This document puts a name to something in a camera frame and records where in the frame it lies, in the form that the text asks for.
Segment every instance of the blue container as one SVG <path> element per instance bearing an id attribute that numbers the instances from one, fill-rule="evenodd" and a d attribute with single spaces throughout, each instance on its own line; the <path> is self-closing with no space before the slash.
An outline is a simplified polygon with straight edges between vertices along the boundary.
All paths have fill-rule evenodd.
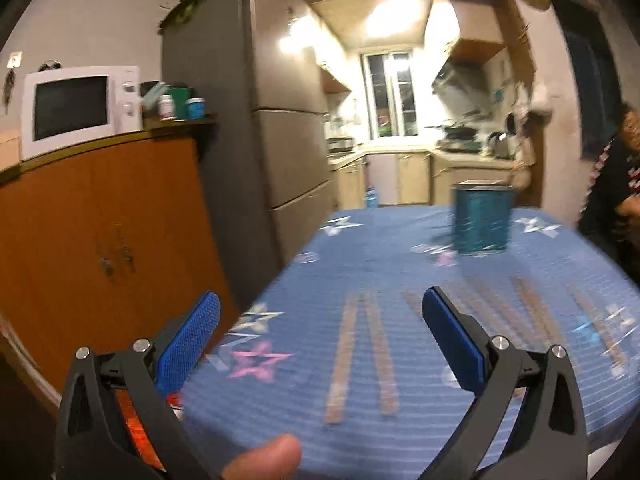
<path id="1" fill-rule="evenodd" d="M 505 251 L 509 243 L 513 187 L 468 180 L 453 188 L 455 250 L 461 254 Z"/>
<path id="2" fill-rule="evenodd" d="M 187 99 L 187 117 L 189 119 L 200 119 L 204 117 L 204 98 L 194 97 Z"/>
<path id="3" fill-rule="evenodd" d="M 367 188 L 367 193 L 364 195 L 364 202 L 367 207 L 378 207 L 378 194 L 372 187 Z"/>

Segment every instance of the bottle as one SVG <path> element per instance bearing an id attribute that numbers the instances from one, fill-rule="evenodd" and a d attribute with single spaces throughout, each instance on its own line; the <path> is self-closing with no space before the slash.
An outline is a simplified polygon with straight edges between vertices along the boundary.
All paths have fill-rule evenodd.
<path id="1" fill-rule="evenodd" d="M 175 119 L 174 98 L 169 94 L 164 94 L 158 101 L 158 114 L 161 121 L 170 121 Z"/>
<path id="2" fill-rule="evenodd" d="M 371 186 L 367 188 L 367 193 L 364 195 L 364 202 L 367 207 L 378 207 L 378 194 Z"/>

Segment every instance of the finger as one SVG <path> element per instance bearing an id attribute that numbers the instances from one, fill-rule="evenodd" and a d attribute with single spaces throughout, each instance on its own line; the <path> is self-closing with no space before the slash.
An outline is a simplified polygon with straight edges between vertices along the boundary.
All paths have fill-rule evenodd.
<path id="1" fill-rule="evenodd" d="M 240 455 L 222 472 L 224 480 L 288 480 L 302 459 L 302 446 L 285 434 L 257 449 Z"/>

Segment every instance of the blue tablecloth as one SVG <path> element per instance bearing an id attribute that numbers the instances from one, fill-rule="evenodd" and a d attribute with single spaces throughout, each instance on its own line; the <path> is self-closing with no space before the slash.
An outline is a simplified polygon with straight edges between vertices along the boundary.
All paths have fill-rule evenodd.
<path id="1" fill-rule="evenodd" d="M 635 333 L 625 339 L 629 364 L 613 369 L 564 282 L 576 283 L 603 317 L 608 306 L 625 307 L 624 330 L 629 316 L 640 319 L 639 291 L 575 231 L 537 209 L 516 209 L 510 248 L 478 257 L 447 247 L 449 208 L 354 210 L 332 218 L 182 390 L 186 427 L 213 468 L 222 469 L 242 450 L 278 434 L 293 433 L 303 444 L 300 478 L 414 480 L 473 397 L 452 380 L 433 336 L 402 293 L 414 291 L 421 298 L 433 285 L 481 280 L 524 314 L 511 276 L 534 285 L 564 332 L 577 365 L 590 449 L 621 436 L 640 396 L 640 339 Z M 344 421 L 328 426 L 323 417 L 343 306 L 348 293 L 360 290 L 377 294 L 400 409 L 392 416 L 380 412 L 361 308 Z M 519 405 L 514 398 L 483 464 L 498 458 Z"/>

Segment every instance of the white microwave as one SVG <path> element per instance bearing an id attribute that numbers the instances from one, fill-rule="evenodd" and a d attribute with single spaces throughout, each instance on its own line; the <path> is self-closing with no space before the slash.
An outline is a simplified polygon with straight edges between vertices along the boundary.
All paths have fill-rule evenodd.
<path id="1" fill-rule="evenodd" d="M 59 68 L 24 79 L 22 160 L 140 130 L 137 66 Z"/>

